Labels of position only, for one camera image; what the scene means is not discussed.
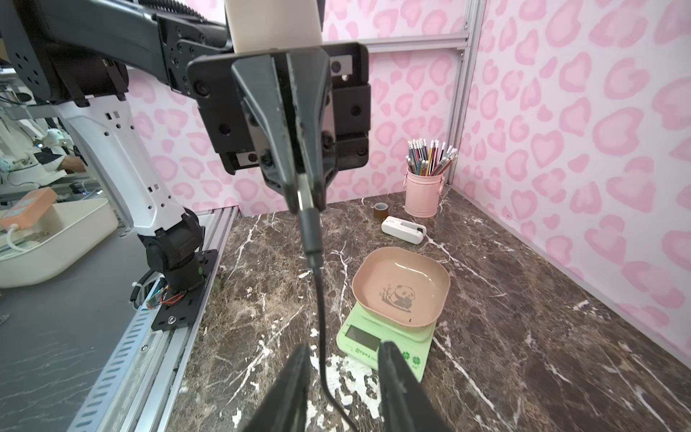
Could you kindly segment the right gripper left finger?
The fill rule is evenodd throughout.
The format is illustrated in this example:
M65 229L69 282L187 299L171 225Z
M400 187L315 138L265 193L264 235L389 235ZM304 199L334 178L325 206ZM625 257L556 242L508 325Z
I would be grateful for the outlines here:
M303 432L310 388L310 350L298 345L244 431Z

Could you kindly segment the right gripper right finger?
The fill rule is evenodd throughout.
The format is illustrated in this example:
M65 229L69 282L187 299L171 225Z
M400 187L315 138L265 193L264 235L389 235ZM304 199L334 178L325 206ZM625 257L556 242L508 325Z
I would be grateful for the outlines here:
M394 342L381 343L378 371L386 431L451 431L435 412Z

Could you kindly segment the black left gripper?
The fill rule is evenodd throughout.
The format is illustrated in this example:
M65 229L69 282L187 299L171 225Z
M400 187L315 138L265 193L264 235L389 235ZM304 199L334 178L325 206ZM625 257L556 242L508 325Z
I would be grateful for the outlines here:
M225 170L261 169L292 213L324 211L327 176L367 162L372 90L362 44L209 49L187 65L187 94Z

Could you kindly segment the green electronic kitchen scale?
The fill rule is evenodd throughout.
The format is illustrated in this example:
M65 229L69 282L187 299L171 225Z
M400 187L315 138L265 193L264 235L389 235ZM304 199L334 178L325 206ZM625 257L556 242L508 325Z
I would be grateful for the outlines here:
M337 344L348 356L377 370L381 343L393 342L412 374L422 382L434 333L435 322L420 328L403 327L357 302L338 331Z

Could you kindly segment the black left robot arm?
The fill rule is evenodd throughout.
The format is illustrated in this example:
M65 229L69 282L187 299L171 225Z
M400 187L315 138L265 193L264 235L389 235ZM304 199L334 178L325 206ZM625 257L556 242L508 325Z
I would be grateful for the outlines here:
M203 288L203 231L167 189L127 100L136 68L194 99L225 171L257 167L323 264L320 214L341 171L368 160L369 53L321 39L320 1L241 1L225 23L174 1L5 1L21 81L50 104L122 198L149 268L179 299Z

